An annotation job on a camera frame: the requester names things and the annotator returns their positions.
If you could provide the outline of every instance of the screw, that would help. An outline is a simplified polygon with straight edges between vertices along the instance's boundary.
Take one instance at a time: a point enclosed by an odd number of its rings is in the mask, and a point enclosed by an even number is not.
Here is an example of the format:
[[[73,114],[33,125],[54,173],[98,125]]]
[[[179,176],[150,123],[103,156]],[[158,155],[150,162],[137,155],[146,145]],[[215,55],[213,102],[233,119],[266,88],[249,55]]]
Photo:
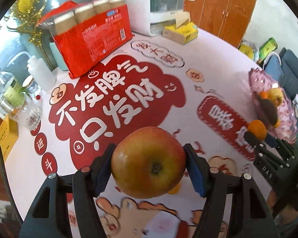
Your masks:
[[[243,174],[243,176],[246,180],[252,179],[252,176],[249,173],[245,173],[245,174]]]
[[[210,172],[213,173],[213,174],[217,174],[219,172],[219,170],[216,167],[211,167]]]
[[[83,166],[83,167],[81,168],[81,171],[82,171],[83,173],[88,173],[90,170],[91,170],[91,168],[90,168],[89,166]]]
[[[50,173],[49,175],[48,175],[48,178],[49,179],[54,179],[56,177],[56,173]]]

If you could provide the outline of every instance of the pink bowl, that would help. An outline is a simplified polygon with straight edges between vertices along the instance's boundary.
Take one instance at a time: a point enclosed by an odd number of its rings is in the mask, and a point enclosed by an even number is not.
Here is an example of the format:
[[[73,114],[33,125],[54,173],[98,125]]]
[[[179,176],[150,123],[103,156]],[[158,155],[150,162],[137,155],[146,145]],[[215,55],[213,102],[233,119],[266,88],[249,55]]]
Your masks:
[[[249,71],[249,83],[258,118],[262,119],[264,113],[259,107],[259,102],[253,93],[268,91],[273,87],[279,87],[279,84],[270,75],[260,69],[251,69]],[[266,127],[270,135],[277,137],[280,140],[286,140],[289,144],[293,144],[297,139],[297,118],[295,116],[294,108],[292,107],[292,102],[287,97],[285,90],[283,88],[280,89],[285,97],[284,102],[277,107],[277,115],[280,120],[280,125],[277,128],[274,128],[271,125]]]

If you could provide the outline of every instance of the black cable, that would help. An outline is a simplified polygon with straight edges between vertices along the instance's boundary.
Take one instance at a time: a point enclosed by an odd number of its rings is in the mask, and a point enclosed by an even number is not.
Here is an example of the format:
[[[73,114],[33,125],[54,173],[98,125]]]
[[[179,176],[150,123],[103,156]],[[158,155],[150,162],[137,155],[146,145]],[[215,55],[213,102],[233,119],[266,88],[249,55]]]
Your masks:
[[[18,222],[21,226],[23,224],[23,220],[21,218],[21,215],[18,211],[18,208],[16,207],[15,201],[14,201],[13,196],[12,196],[12,192],[11,192],[8,177],[7,177],[6,168],[4,166],[4,159],[3,159],[3,155],[2,155],[1,145],[0,145],[0,173],[1,173],[1,177],[2,177],[3,182],[4,182],[4,187],[6,189],[8,197],[9,197],[10,204],[13,208],[16,219],[18,220]]]

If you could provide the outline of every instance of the white appliance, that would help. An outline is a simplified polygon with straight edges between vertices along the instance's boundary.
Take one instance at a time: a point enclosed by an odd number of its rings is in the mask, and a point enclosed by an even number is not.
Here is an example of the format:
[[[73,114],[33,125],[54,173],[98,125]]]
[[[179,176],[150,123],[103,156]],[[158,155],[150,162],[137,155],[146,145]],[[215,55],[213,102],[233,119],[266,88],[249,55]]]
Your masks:
[[[175,15],[183,11],[184,0],[124,0],[128,6],[132,31],[157,36],[167,25],[175,23]]]

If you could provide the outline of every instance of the cloud-shaped outline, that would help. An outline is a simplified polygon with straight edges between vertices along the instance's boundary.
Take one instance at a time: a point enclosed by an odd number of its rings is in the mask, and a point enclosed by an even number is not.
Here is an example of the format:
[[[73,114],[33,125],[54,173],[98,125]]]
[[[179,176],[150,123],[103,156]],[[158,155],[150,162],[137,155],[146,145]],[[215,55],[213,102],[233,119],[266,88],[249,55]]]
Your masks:
[[[156,59],[156,56],[148,56],[148,55],[145,55],[145,54],[143,53],[142,50],[140,50],[139,48],[134,48],[134,47],[133,47],[133,42],[139,42],[139,41],[146,42],[146,43],[155,45],[155,46],[157,46],[157,47],[159,47],[159,48],[163,48],[163,49],[167,50],[170,54],[175,55],[177,58],[180,58],[180,59],[181,59],[181,61],[183,62],[182,66],[171,66],[171,65],[165,64],[163,60],[158,60],[158,59]],[[185,62],[184,62],[184,60],[183,60],[183,58],[182,58],[181,56],[175,54],[174,52],[170,51],[170,50],[169,50],[168,48],[166,48],[166,47],[159,46],[158,44],[156,44],[156,43],[152,43],[152,42],[150,42],[150,41],[148,41],[148,40],[143,40],[143,39],[137,39],[137,40],[134,40],[134,41],[132,41],[132,42],[130,43],[130,47],[131,47],[133,50],[136,50],[136,51],[142,53],[143,56],[145,56],[145,57],[147,57],[147,58],[155,59],[157,62],[162,63],[164,66],[169,67],[169,68],[182,68],[182,67],[185,65]]]

